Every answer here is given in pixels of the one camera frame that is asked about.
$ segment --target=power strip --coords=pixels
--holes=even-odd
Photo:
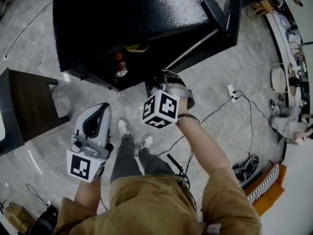
[[[230,97],[230,98],[233,97],[233,98],[231,99],[231,102],[232,102],[232,103],[236,102],[237,99],[235,99],[236,94],[234,93],[234,91],[235,91],[235,90],[234,90],[234,86],[233,86],[232,84],[230,84],[230,85],[227,86],[227,89],[228,89],[229,97]]]

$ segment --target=gray pants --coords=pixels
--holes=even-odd
[[[142,175],[134,157],[134,152],[134,139],[131,136],[125,134],[122,137],[122,143],[117,151],[117,156],[110,179],[111,184],[118,178]],[[145,171],[145,175],[175,175],[170,166],[158,156],[150,154],[148,148],[140,150],[138,156],[140,163]]]

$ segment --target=white shoe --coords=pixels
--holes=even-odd
[[[150,148],[152,143],[153,143],[153,135],[150,133],[146,134],[144,138],[142,139],[140,150],[144,148]]]
[[[124,117],[118,119],[117,128],[121,137],[124,136],[125,134],[131,135],[128,122]]]

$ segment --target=bracelet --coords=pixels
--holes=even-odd
[[[193,118],[195,119],[196,121],[198,121],[198,123],[200,123],[199,119],[197,119],[195,116],[191,115],[191,114],[180,114],[178,115],[178,121],[182,120],[182,119],[185,119],[185,118]]]

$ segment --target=striped pillow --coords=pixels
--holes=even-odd
[[[250,203],[254,203],[261,195],[268,191],[268,189],[274,184],[279,174],[279,166],[276,164],[272,170],[268,173],[262,183],[249,195],[247,196]]]

